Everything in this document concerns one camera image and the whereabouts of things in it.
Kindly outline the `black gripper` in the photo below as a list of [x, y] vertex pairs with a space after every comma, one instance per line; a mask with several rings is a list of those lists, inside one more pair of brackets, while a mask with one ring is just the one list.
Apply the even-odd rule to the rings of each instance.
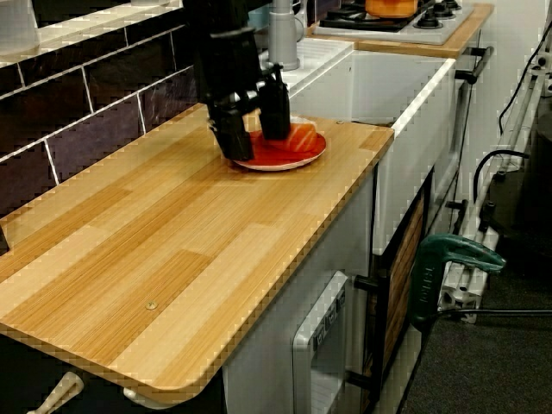
[[226, 159], [253, 158], [242, 116], [256, 108], [267, 140], [283, 141], [288, 136], [290, 103], [282, 70], [279, 63], [260, 65], [253, 28], [199, 38], [199, 101], [208, 107], [210, 128]]

